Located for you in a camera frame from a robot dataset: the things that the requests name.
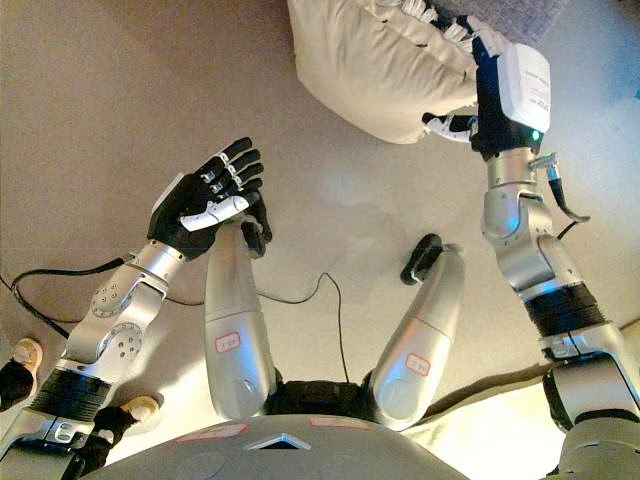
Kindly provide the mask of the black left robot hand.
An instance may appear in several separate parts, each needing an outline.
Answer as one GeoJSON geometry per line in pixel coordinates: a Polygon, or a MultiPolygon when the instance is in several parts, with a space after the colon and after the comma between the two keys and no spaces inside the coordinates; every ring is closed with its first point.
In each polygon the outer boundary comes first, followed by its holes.
{"type": "Polygon", "coordinates": [[[238,223],[251,251],[262,257],[272,240],[260,188],[260,152],[248,137],[234,141],[190,174],[178,174],[156,200],[147,239],[194,260],[214,244],[225,223],[238,223]]]}

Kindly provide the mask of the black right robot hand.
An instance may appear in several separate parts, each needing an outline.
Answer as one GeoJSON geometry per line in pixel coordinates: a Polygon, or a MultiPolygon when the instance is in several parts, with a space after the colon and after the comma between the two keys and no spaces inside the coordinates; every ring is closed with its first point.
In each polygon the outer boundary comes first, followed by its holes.
{"type": "Polygon", "coordinates": [[[455,18],[445,33],[471,51],[477,113],[425,113],[425,130],[469,143],[485,160],[517,148],[539,152],[551,118],[548,60],[535,48],[509,41],[471,15],[455,18]]]}

